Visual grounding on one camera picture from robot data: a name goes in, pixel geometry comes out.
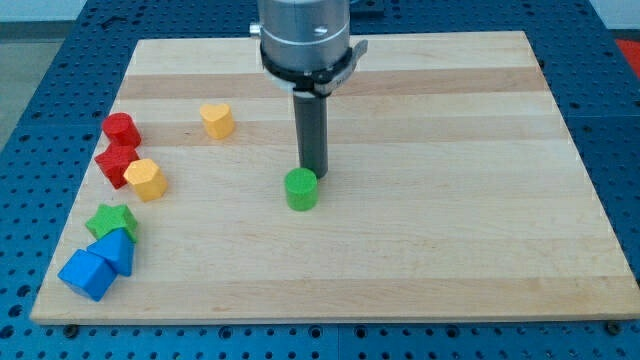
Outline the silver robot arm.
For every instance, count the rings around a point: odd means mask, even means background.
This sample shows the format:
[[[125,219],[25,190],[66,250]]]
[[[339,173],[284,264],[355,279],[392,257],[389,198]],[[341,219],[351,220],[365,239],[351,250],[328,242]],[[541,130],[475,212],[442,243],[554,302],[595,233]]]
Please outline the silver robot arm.
[[[336,64],[349,48],[348,0],[258,0],[262,53],[305,72]]]

